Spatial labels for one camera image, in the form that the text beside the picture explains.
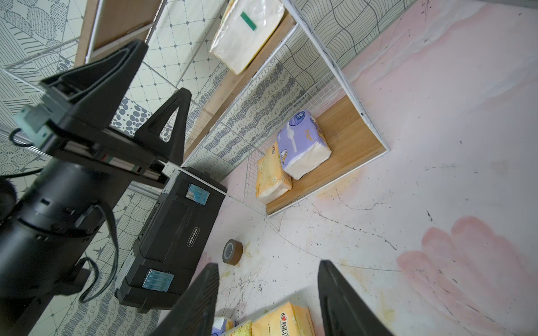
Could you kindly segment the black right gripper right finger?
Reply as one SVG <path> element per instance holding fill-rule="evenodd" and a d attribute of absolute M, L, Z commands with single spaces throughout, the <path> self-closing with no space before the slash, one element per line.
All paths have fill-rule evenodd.
<path fill-rule="evenodd" d="M 391 335 L 330 260 L 321 260 L 317 276 L 326 335 Z"/>

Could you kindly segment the purple tissue pack bottom shelf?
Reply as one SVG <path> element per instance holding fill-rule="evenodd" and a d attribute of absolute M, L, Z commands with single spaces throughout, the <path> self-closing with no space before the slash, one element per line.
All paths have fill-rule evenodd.
<path fill-rule="evenodd" d="M 277 135 L 283 170 L 299 180 L 331 157 L 321 128 L 308 110 L 294 114 Z"/>

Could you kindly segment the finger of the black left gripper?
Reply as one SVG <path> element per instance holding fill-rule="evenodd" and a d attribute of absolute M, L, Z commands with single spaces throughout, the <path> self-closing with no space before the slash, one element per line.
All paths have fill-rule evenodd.
<path fill-rule="evenodd" d="M 181 88 L 155 112 L 134 134 L 143 147 L 163 160 L 175 165 L 184 161 L 184 144 L 186 122 L 188 119 L 192 94 L 186 88 Z M 161 133 L 176 114 L 175 122 L 168 141 L 161 138 Z"/>
<path fill-rule="evenodd" d="M 146 43 L 135 39 L 101 60 L 43 79 L 43 105 L 53 123 L 63 130 L 109 127 L 147 50 Z"/>

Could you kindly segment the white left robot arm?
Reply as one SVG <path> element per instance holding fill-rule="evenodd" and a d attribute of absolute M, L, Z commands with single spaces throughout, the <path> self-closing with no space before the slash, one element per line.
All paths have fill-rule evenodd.
<path fill-rule="evenodd" d="M 112 120 L 147 53 L 135 39 L 112 54 L 40 82 L 44 94 L 16 116 L 50 156 L 22 197 L 1 179 L 1 334 L 28 335 L 57 295 L 82 291 L 83 254 L 133 182 L 162 188 L 167 162 L 183 160 L 191 93 L 172 96 L 134 136 Z"/>

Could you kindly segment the green tissue pack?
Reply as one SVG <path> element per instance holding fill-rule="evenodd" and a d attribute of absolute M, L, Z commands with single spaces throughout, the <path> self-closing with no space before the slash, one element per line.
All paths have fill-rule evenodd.
<path fill-rule="evenodd" d="M 226 331 L 222 336 L 252 336 L 252 321 L 246 321 L 231 330 Z"/>
<path fill-rule="evenodd" d="M 241 74 L 273 35 L 284 17 L 279 0 L 230 1 L 210 53 L 235 75 Z"/>

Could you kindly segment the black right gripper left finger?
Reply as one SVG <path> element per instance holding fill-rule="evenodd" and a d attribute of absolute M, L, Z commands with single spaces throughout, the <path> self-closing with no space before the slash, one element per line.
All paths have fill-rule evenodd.
<path fill-rule="evenodd" d="M 208 263 L 151 335 L 211 335 L 218 292 L 218 265 Z"/>

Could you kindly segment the yellow tissue pack bottom shelf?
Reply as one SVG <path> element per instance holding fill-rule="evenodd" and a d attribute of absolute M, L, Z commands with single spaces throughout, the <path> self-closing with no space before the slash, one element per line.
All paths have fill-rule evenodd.
<path fill-rule="evenodd" d="M 277 141 L 257 162 L 256 198 L 269 204 L 292 189 L 292 178 L 282 168 Z"/>

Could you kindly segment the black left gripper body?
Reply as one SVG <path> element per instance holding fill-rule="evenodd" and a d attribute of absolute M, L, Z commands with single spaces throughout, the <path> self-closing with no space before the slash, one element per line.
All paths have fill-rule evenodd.
<path fill-rule="evenodd" d="M 26 105 L 15 117 L 17 125 L 40 151 L 155 188 L 163 188 L 168 182 L 163 173 L 167 161 L 143 147 L 134 137 L 110 127 L 98 130 L 89 125 L 77 125 L 73 130 L 63 130 L 51 120 L 50 111 L 43 105 L 44 96 L 39 105 Z"/>

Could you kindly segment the purple dog tissue pack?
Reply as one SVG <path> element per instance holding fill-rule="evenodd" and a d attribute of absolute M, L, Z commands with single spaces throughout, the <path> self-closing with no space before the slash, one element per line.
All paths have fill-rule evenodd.
<path fill-rule="evenodd" d="M 220 336 L 235 327 L 235 323 L 225 316 L 216 316 L 212 325 L 211 336 Z"/>

